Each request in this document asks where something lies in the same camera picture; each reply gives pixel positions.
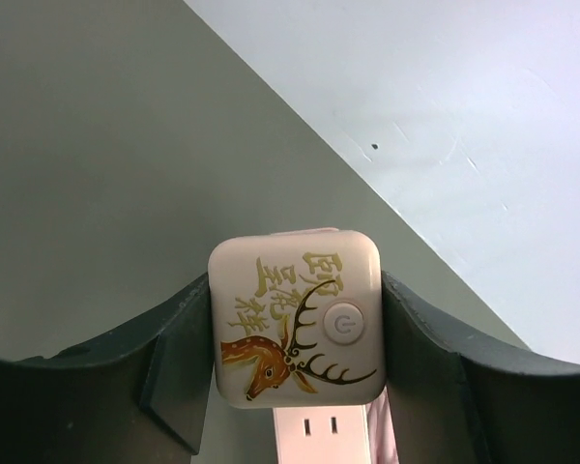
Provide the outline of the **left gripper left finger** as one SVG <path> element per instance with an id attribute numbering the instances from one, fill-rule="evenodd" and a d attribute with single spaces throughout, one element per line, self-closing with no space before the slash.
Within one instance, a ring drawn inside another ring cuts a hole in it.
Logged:
<path id="1" fill-rule="evenodd" d="M 188 463 L 212 371 L 201 276 L 51 358 L 0 359 L 0 463 Z"/>

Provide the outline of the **pink deer cube adapter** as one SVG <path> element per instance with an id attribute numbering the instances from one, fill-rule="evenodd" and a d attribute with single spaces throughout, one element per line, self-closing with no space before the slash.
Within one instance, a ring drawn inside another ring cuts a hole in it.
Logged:
<path id="1" fill-rule="evenodd" d="M 357 405 L 383 390 L 381 260 L 363 233 L 229 239 L 208 280 L 217 388 L 232 406 Z"/>

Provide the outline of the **pink power strip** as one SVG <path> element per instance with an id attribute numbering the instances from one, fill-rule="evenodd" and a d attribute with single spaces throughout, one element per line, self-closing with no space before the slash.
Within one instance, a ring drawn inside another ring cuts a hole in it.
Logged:
<path id="1" fill-rule="evenodd" d="M 279 464 L 369 464 L 363 405 L 273 409 Z"/>

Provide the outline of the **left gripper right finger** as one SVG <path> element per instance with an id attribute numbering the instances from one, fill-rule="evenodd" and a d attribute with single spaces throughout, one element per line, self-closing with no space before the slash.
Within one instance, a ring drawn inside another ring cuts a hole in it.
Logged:
<path id="1" fill-rule="evenodd" d="M 402 463 L 579 463 L 580 364 L 503 342 L 382 274 Z"/>

